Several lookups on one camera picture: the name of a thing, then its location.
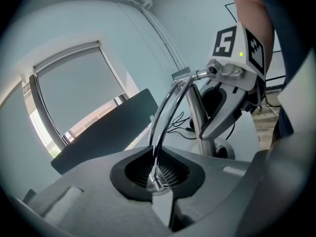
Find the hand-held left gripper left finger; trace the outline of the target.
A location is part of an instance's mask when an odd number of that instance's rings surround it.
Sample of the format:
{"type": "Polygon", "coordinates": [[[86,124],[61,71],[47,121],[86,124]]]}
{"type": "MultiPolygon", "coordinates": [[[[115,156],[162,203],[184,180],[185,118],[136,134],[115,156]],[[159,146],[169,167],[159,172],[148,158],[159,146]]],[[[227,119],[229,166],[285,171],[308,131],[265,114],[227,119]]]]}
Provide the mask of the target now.
{"type": "Polygon", "coordinates": [[[149,202],[126,199],[110,172],[139,148],[85,161],[28,203],[14,207],[41,237],[168,237],[171,231],[149,202]]]}

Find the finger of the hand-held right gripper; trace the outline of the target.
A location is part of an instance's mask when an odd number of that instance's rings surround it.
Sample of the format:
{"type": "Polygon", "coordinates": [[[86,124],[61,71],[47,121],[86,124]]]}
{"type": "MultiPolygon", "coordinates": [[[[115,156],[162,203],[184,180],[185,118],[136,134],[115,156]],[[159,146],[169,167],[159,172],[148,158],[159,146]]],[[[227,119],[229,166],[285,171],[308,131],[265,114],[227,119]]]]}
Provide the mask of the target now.
{"type": "Polygon", "coordinates": [[[202,140],[213,140],[232,126],[241,116],[246,98],[246,92],[240,88],[221,82],[210,83],[218,91],[218,107],[212,119],[201,128],[199,138],[202,140]]]}
{"type": "Polygon", "coordinates": [[[209,83],[205,84],[200,92],[208,120],[211,120],[218,107],[218,91],[209,83]]]}

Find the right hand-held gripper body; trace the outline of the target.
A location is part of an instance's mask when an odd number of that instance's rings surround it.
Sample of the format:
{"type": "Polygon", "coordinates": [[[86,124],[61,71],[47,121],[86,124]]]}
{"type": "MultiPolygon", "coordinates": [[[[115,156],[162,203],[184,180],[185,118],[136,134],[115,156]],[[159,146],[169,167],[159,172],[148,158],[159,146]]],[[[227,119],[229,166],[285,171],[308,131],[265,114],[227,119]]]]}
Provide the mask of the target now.
{"type": "Polygon", "coordinates": [[[210,78],[245,91],[265,81],[266,56],[263,43],[242,23],[217,32],[206,69],[210,78]]]}

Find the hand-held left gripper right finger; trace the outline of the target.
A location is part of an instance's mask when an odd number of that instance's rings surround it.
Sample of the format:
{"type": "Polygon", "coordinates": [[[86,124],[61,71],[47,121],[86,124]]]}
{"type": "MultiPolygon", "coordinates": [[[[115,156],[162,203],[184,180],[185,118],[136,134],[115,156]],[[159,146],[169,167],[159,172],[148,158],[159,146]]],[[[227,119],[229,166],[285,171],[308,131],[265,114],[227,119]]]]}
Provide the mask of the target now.
{"type": "Polygon", "coordinates": [[[186,179],[173,187],[176,222],[158,237],[240,237],[238,228],[262,176],[266,153],[252,162],[202,156],[163,147],[186,179]]]}

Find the silver gooseneck desk lamp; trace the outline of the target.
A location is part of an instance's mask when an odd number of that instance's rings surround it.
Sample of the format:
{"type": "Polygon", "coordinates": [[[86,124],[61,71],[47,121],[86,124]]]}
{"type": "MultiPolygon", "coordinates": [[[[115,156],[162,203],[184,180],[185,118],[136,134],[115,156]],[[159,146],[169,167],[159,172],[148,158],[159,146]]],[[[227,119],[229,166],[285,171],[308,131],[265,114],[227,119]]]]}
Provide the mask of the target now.
{"type": "Polygon", "coordinates": [[[195,130],[196,137],[198,140],[200,152],[204,155],[208,155],[208,156],[212,156],[212,157],[217,157],[220,155],[219,153],[217,153],[215,139],[202,140],[199,138],[201,128],[208,120],[208,116],[207,116],[207,112],[204,108],[204,105],[202,103],[202,98],[201,98],[201,95],[199,93],[199,90],[196,88],[196,86],[193,84],[193,82],[195,80],[200,80],[203,78],[210,78],[210,72],[208,72],[207,69],[205,69],[203,71],[197,71],[195,73],[190,72],[186,75],[181,75],[179,77],[176,77],[175,83],[173,84],[171,90],[169,91],[169,93],[167,94],[167,96],[165,97],[164,101],[159,106],[159,108],[155,114],[155,119],[152,122],[151,129],[149,132],[149,137],[148,137],[148,144],[150,146],[153,144],[154,132],[155,132],[155,129],[156,129],[157,124],[158,124],[158,120],[162,114],[162,111],[163,111],[165,105],[167,104],[171,95],[175,92],[176,88],[178,86],[180,86],[181,84],[183,84],[184,86],[183,86],[182,90],[180,91],[178,98],[175,100],[170,111],[168,112],[168,116],[165,120],[164,127],[163,127],[160,135],[158,136],[158,139],[156,141],[155,146],[153,147],[154,164],[153,164],[153,169],[152,169],[151,173],[149,174],[149,178],[158,192],[161,192],[164,189],[167,189],[170,187],[169,184],[162,183],[160,177],[158,176],[158,164],[159,164],[159,159],[160,159],[160,151],[161,151],[165,136],[167,134],[167,130],[168,130],[168,126],[171,122],[171,118],[175,114],[178,106],[180,105],[181,101],[183,100],[183,98],[185,96],[187,97],[187,101],[188,101],[188,104],[190,107],[192,121],[194,124],[194,130],[195,130]]]}

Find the person's right forearm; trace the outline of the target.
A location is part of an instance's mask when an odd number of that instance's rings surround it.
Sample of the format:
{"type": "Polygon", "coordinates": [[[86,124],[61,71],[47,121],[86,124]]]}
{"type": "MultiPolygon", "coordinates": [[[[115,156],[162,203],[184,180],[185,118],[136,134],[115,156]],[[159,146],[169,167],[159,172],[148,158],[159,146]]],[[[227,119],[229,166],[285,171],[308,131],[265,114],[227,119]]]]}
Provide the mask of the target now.
{"type": "Polygon", "coordinates": [[[271,64],[275,29],[262,0],[234,0],[238,20],[260,40],[265,50],[266,70],[271,64]]]}

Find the long dark grey divider panel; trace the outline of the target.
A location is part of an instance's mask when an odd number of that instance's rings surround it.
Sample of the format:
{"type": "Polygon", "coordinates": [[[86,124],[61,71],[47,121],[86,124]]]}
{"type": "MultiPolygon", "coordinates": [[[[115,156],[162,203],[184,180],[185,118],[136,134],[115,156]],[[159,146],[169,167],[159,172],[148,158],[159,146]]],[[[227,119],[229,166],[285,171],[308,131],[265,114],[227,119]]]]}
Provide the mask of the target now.
{"type": "Polygon", "coordinates": [[[51,166],[63,175],[85,161],[124,151],[151,123],[157,109],[150,91],[142,90],[89,126],[51,166]]]}

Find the person's navy shirt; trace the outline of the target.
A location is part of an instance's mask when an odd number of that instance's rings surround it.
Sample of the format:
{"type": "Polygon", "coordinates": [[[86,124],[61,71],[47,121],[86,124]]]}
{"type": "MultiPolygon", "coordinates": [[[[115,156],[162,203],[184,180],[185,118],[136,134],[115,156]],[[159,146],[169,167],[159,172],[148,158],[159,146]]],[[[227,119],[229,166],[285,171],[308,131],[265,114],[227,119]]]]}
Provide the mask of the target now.
{"type": "Polygon", "coordinates": [[[278,37],[285,69],[283,93],[272,141],[316,130],[315,34],[307,8],[312,0],[262,0],[278,37]]]}

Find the short dark grey divider panel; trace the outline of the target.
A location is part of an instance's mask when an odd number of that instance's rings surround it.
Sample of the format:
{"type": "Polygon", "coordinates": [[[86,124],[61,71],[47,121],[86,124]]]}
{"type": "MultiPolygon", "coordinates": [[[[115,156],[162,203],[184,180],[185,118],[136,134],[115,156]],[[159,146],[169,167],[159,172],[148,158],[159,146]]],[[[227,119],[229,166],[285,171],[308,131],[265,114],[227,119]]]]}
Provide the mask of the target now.
{"type": "Polygon", "coordinates": [[[27,204],[37,193],[33,189],[29,189],[23,198],[23,203],[27,204]]]}

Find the dark framed window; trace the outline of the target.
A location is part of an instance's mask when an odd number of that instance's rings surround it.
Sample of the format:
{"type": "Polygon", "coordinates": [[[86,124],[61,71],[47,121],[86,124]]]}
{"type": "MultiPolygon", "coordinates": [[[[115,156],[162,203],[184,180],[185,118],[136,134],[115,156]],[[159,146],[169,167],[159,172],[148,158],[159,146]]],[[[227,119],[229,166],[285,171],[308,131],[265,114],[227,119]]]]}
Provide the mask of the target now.
{"type": "Polygon", "coordinates": [[[29,82],[23,84],[23,96],[31,123],[44,147],[53,158],[96,121],[128,99],[126,94],[120,95],[90,113],[65,134],[60,134],[48,114],[36,75],[31,75],[29,82]]]}

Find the grey roller blind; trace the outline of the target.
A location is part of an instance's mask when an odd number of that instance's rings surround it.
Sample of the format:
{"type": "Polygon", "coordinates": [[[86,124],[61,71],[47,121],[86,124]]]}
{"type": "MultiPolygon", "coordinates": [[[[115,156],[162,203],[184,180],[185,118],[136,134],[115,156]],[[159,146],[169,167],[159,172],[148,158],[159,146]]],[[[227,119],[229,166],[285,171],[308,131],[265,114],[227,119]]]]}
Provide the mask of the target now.
{"type": "Polygon", "coordinates": [[[98,40],[58,52],[35,65],[34,70],[42,99],[60,135],[124,94],[98,40]]]}

